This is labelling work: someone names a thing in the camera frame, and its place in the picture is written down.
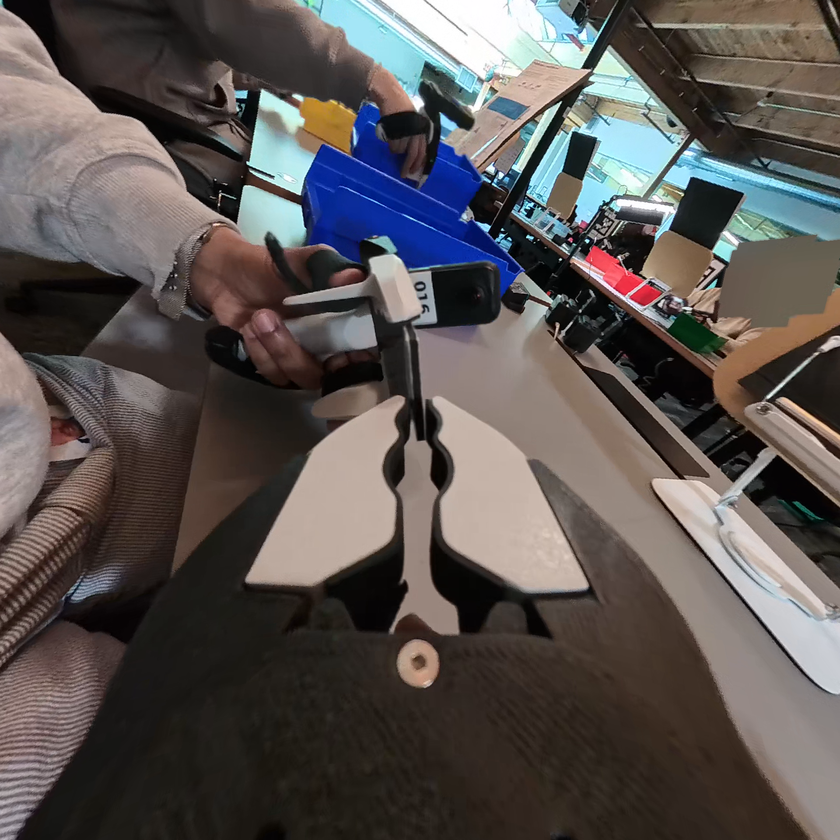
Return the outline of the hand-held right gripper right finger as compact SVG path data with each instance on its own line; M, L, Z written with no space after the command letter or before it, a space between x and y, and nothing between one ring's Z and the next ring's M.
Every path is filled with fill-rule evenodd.
M587 592L590 583L528 458L453 402L427 401L437 544L492 583L525 596Z

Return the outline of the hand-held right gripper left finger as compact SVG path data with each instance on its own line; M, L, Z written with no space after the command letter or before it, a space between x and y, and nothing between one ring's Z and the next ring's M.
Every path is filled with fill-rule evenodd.
M310 591L377 563L403 562L395 474L411 410L394 395L309 454L247 572L252 589Z

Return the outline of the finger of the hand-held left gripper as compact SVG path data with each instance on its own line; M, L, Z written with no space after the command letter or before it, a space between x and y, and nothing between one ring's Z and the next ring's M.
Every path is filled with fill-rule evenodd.
M364 295L371 301L373 311L388 323L414 322L424 311L413 279L397 255L370 258Z

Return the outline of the person's left forearm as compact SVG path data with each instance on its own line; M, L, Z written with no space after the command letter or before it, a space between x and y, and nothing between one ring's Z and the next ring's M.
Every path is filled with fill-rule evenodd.
M139 281L172 320L220 316L196 259L235 226L187 190L140 123L101 112L19 17L1 13L2 250Z

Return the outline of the person's left hand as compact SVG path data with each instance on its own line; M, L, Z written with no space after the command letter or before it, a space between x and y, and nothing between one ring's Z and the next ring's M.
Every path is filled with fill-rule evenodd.
M230 228L216 231L198 251L191 269L194 302L218 323L241 334L257 372L280 387L318 390L324 372L349 364L377 361L373 350L341 353L320 362L292 336L284 320L285 300L312 289L307 262L327 246L286 248L284 272L269 248L252 245Z

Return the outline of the blue bin with white tag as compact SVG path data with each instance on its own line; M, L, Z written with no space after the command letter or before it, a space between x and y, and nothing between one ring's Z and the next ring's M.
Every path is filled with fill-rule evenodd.
M479 225L457 222L455 232L446 233L345 187L338 197L339 208L322 210L310 226L303 218L308 244L327 245L363 264L370 242L388 238L423 304L416 327L472 327L499 317L501 296L522 270Z

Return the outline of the blue plastic bin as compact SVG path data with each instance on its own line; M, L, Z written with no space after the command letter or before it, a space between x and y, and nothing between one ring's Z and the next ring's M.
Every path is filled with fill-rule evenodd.
M322 210L339 208L338 190L342 187L435 228L453 226L463 215L421 194L416 185L405 186L351 155L323 145L303 183L301 202L307 226Z
M404 186L415 186L415 182L401 177L402 158L377 136L379 118L379 109L373 103L367 102L360 108L351 136L352 157ZM481 183L481 176L469 158L441 142L432 171L419 192L461 215L478 193Z

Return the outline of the red plastic bin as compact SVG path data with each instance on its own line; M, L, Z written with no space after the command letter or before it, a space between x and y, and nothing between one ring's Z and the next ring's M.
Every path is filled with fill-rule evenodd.
M661 280L646 279L628 270L619 275L613 288L638 308L653 306L670 292L670 287Z
M613 288L627 276L627 269L617 258L596 246L590 248L584 262L601 275L606 285Z

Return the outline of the yellow plastic bin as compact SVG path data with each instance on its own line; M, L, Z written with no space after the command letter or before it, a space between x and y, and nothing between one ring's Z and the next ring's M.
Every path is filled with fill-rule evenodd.
M302 128L312 137L346 154L352 154L352 141L357 112L341 103L315 98L301 100L299 112Z

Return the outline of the black support pole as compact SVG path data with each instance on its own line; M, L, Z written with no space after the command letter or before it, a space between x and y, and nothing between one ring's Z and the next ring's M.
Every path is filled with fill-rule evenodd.
M625 18L634 8L635 1L615 1L609 15L605 18L603 25L589 52L586 54L582 69L592 74L596 66L601 62L607 48L613 42L616 32L624 24ZM518 179L511 185L508 194L501 205L488 234L496 239L501 233L504 224L508 221L519 200L523 198L530 186L531 180L539 168L546 153L550 150L551 144L556 135L561 131L562 126L570 110L577 102L584 89L584 83L578 82L570 91L563 95L559 103L552 109L551 120L541 121L535 133L537 143L532 149L528 159L525 161Z

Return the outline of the tilted brown cardboard board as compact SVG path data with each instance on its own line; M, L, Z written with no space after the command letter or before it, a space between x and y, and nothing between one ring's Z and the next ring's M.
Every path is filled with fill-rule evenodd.
M534 60L476 111L471 129L454 129L444 142L483 172L526 125L584 88L591 75L592 70Z

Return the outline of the green plastic bin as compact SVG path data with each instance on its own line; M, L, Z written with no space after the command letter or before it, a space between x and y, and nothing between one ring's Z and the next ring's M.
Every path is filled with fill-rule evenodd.
M728 341L710 330L705 323L699 322L691 314L685 312L681 312L672 321L667 328L667 333L688 350L701 355L718 353Z

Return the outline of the person's grey knit clothing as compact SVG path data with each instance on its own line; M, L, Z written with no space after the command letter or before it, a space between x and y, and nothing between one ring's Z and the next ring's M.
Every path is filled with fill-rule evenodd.
M1 348L1 835L16 838L123 657L83 623L170 576L196 406L98 360Z

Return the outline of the white tablet stand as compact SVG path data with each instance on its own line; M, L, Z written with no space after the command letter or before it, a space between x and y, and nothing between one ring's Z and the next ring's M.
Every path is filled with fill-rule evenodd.
M720 495L698 479L654 479L673 519L813 684L839 693L839 612L740 516L747 486L776 459L768 448Z

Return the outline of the cardboard-backed black panel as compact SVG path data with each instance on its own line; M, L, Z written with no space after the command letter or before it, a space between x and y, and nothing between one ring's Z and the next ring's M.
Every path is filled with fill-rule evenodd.
M838 505L838 326L772 329L720 362L712 384L731 418Z

